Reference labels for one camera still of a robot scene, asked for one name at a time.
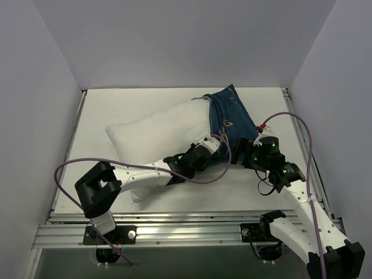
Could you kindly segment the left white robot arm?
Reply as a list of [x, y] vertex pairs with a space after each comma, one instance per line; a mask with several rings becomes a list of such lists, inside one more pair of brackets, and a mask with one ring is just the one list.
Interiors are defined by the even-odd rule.
[[110, 208], [119, 194], [191, 180], [196, 172], [206, 169], [220, 145], [215, 138], [203, 138], [192, 144], [185, 153], [138, 167], [114, 167], [109, 162], [98, 162], [75, 183], [84, 216], [97, 229], [96, 237], [104, 244], [110, 244], [117, 238], [116, 223]]

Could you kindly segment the white pillow insert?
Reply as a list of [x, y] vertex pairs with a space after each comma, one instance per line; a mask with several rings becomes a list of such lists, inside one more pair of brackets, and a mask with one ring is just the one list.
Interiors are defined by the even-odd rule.
[[183, 153], [210, 133], [210, 102], [192, 99], [105, 131], [120, 161], [149, 164]]

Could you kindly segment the blue patterned pillowcase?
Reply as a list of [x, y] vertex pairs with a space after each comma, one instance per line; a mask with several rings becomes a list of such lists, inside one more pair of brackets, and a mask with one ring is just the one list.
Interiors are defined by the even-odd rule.
[[231, 149], [235, 148], [240, 138], [257, 138], [256, 125], [232, 84], [202, 98], [209, 101], [210, 132], [223, 137]]

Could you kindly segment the left aluminium side rail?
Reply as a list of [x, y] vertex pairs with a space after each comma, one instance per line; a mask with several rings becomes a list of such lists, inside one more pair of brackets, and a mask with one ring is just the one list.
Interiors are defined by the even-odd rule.
[[63, 179], [65, 177], [65, 172], [66, 172], [65, 162], [67, 162], [70, 159], [71, 150], [73, 148], [74, 140], [75, 140], [75, 137], [76, 137], [76, 132], [77, 132], [80, 117], [81, 117], [81, 114], [82, 114], [82, 111], [83, 111], [83, 108], [84, 108], [84, 103], [85, 103], [86, 97], [87, 97], [87, 90], [84, 90], [84, 91], [82, 91], [80, 103], [79, 103], [78, 108], [77, 108], [77, 112], [76, 112], [76, 116], [75, 116], [75, 120], [74, 120], [74, 126], [73, 126], [73, 129], [72, 129], [72, 132], [71, 132], [71, 136], [68, 140], [68, 146], [67, 146], [66, 154], [64, 155], [62, 161], [58, 163], [55, 170], [53, 171], [53, 181], [56, 185], [56, 191], [55, 191], [55, 196], [54, 196], [52, 204], [51, 204], [51, 209], [49, 210], [49, 215], [48, 215], [49, 219], [55, 214], [56, 205], [57, 205], [57, 202], [58, 202], [58, 199], [59, 199], [60, 195], [65, 196], [68, 199], [73, 198], [74, 200], [76, 200], [76, 197], [73, 196], [73, 194], [75, 194], [76, 191], [74, 190], [72, 192], [69, 192], [68, 189], [63, 188]]

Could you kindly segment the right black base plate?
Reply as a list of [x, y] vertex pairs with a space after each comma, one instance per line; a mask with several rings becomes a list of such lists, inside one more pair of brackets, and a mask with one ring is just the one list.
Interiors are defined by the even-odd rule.
[[259, 223], [241, 223], [239, 229], [242, 242], [268, 242], [270, 240], [264, 234]]

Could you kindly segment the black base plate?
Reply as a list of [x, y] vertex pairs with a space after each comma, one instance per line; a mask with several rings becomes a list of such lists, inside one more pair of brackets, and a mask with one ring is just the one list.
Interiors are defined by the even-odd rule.
[[270, 240], [264, 234], [259, 223], [241, 223], [239, 229], [242, 242], [268, 242]]
[[[116, 226], [116, 228], [103, 235], [113, 245], [132, 245], [136, 243], [136, 226]], [[95, 231], [93, 226], [87, 226], [83, 235], [83, 245], [104, 245], [106, 242]]]

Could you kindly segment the aluminium front rail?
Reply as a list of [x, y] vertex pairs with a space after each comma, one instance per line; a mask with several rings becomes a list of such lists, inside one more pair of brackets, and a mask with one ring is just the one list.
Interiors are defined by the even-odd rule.
[[[118, 226], [134, 225], [134, 247], [242, 245], [240, 224], [257, 223], [264, 212], [116, 213]], [[87, 219], [81, 213], [52, 213], [37, 229], [34, 249], [85, 248]]]

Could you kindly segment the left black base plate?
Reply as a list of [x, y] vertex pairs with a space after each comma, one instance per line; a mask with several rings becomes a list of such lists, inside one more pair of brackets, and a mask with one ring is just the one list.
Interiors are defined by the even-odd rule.
[[[136, 243], [136, 226], [116, 226], [116, 228], [103, 235], [113, 245], [132, 245]], [[106, 242], [95, 231], [93, 226], [87, 226], [83, 235], [83, 245], [104, 245]]]

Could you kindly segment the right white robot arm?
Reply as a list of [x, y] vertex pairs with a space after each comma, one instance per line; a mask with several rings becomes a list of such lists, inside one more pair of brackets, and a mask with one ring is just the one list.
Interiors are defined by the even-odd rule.
[[280, 152], [278, 138], [263, 137], [257, 144], [241, 138], [231, 162], [236, 164], [240, 157], [245, 168], [267, 174], [274, 191], [288, 202], [305, 228], [296, 228], [282, 211], [274, 210], [261, 215], [259, 235], [289, 247], [304, 262], [310, 278], [358, 278], [365, 257], [363, 247], [350, 242], [308, 196], [304, 174]]

